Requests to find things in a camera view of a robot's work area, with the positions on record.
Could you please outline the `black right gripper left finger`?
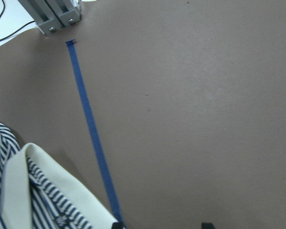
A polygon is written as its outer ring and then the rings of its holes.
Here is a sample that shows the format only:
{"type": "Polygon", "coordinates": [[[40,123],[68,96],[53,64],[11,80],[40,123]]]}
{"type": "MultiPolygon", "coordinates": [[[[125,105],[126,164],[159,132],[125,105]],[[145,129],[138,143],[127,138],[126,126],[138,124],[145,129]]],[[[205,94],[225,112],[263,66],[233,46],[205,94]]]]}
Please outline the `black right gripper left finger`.
{"type": "Polygon", "coordinates": [[[112,229],[123,229],[123,222],[114,222],[112,224],[112,229]]]}

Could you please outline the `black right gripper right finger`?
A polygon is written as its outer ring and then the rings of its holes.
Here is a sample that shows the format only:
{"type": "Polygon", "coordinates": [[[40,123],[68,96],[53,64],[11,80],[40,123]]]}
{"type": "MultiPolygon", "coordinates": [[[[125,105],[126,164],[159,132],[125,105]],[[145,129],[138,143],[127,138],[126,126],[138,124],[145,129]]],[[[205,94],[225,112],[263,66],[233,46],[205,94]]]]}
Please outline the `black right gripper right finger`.
{"type": "Polygon", "coordinates": [[[214,229],[214,224],[210,222],[201,223],[201,229],[214,229]]]}

